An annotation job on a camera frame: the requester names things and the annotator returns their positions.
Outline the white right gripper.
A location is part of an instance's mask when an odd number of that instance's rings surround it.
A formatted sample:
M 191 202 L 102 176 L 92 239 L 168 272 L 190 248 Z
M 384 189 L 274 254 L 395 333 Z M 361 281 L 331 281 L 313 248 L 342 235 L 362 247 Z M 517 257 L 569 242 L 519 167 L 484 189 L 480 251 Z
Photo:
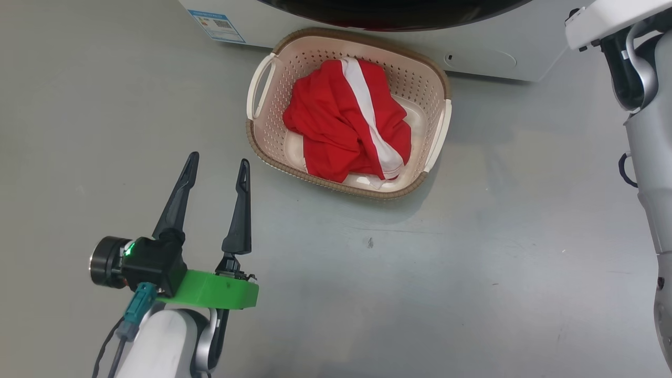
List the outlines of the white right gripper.
M 565 21 L 570 49 L 589 46 L 593 41 L 632 26 L 670 9 L 671 1 L 595 1 L 581 7 Z

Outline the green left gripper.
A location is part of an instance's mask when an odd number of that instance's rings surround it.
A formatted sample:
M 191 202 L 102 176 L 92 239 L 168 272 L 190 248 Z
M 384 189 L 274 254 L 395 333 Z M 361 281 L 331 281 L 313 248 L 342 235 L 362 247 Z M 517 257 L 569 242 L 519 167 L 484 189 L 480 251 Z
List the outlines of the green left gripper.
M 154 228 L 154 239 L 159 239 L 161 234 L 167 230 L 177 230 L 183 233 L 187 202 L 197 177 L 199 155 L 197 152 L 188 155 L 170 198 Z M 259 285 L 254 275 L 246 275 L 242 271 L 235 257 L 235 255 L 246 255 L 252 251 L 250 164 L 248 160 L 240 162 L 235 189 L 237 201 L 228 234 L 222 243 L 222 251 L 231 255 L 225 255 L 214 272 L 187 270 L 176 293 L 172 297 L 159 295 L 158 301 L 180 306 L 223 310 L 242 310 L 256 306 Z

